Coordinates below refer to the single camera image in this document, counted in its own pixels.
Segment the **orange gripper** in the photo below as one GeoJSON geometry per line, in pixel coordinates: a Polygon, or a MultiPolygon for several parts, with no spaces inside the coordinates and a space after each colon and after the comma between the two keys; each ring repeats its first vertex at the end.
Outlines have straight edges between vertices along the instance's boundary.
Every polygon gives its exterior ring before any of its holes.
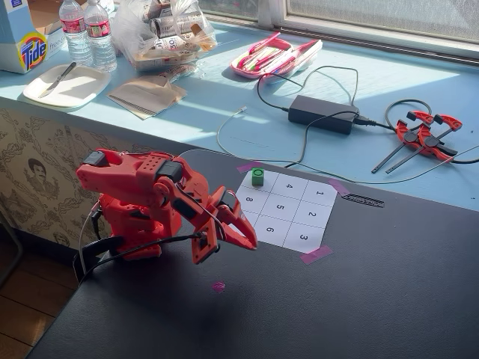
{"type": "Polygon", "coordinates": [[[224,242],[250,251],[257,249],[254,229],[257,213],[241,210],[235,193],[223,185],[211,194],[210,204],[216,211],[216,217],[223,223],[224,242]]]}

